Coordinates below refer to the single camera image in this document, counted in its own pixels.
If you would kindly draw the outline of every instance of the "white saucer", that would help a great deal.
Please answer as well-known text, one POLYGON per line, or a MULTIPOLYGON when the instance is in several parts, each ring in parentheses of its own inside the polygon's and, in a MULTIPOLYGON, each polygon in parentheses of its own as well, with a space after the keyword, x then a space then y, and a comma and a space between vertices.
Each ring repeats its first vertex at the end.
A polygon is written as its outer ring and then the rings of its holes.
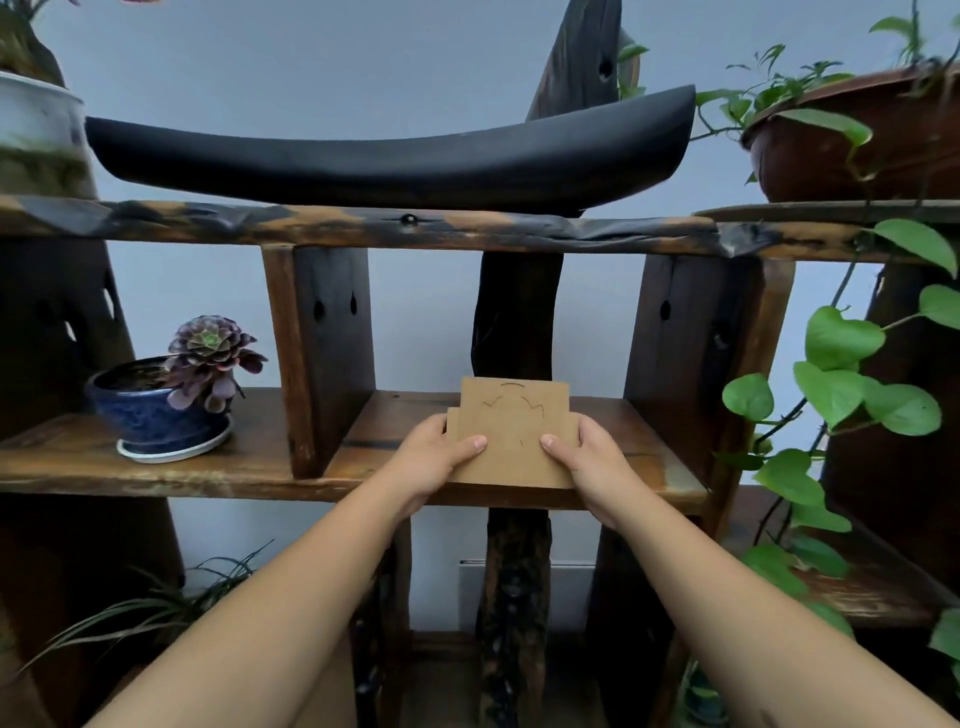
POLYGON ((186 460, 188 457, 195 457, 197 455, 203 455, 205 452, 210 452, 212 449, 222 444, 227 437, 230 436, 232 431, 233 417, 232 415, 227 415, 227 428, 223 432, 214 437, 212 440, 207 440, 205 443, 200 443, 192 448, 174 450, 173 452, 157 452, 147 455, 140 452, 130 452, 125 447, 123 440, 117 440, 117 452, 124 457, 129 457, 134 462, 143 463, 145 465, 176 463, 178 460, 186 460))

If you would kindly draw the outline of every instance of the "person's right hand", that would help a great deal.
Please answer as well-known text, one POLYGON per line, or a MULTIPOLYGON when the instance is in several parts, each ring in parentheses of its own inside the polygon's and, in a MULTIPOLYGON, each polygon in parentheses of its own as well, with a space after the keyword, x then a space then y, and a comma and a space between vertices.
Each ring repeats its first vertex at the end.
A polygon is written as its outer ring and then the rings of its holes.
POLYGON ((618 530, 620 503, 634 488, 646 484, 634 473, 610 433, 587 415, 579 415, 580 447, 572 448, 556 435, 543 435, 540 444, 570 468, 573 483, 598 521, 618 530))

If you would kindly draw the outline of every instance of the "hand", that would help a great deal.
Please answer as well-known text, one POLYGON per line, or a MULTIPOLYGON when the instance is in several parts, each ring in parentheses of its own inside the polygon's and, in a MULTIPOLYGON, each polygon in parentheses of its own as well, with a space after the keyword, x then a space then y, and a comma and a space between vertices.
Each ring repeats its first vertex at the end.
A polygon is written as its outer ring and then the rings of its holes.
POLYGON ((453 469, 487 446, 484 435, 473 435, 457 443, 447 441, 444 434, 446 415, 433 415, 410 430, 410 434, 377 473, 404 498, 402 518, 409 518, 421 509, 427 498, 440 490, 453 469))
POLYGON ((618 530, 614 514, 623 496, 637 486, 646 487, 610 433, 586 415, 579 415, 580 447, 572 448, 556 435, 543 435, 540 444, 550 455, 570 468, 573 483, 590 513, 609 528, 618 530))

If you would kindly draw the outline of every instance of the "person's left hand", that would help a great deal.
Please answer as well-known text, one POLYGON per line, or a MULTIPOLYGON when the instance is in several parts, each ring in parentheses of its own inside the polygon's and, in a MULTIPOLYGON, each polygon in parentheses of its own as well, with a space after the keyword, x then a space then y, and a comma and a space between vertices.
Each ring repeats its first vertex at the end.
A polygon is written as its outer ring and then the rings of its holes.
POLYGON ((453 469, 487 446, 484 435, 451 443, 444 433, 446 415, 433 415, 414 427, 376 478, 404 496, 403 518, 419 511, 440 490, 453 469))

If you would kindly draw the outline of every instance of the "forearm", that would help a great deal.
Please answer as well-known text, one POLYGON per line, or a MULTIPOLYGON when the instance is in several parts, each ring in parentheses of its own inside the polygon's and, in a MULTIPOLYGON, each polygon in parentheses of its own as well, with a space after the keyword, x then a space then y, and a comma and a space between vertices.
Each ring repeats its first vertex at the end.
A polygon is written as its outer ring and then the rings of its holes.
POLYGON ((623 493, 620 530, 737 726, 956 726, 652 491, 623 493))
POLYGON ((404 507, 374 476, 186 631, 93 728, 287 728, 404 507))

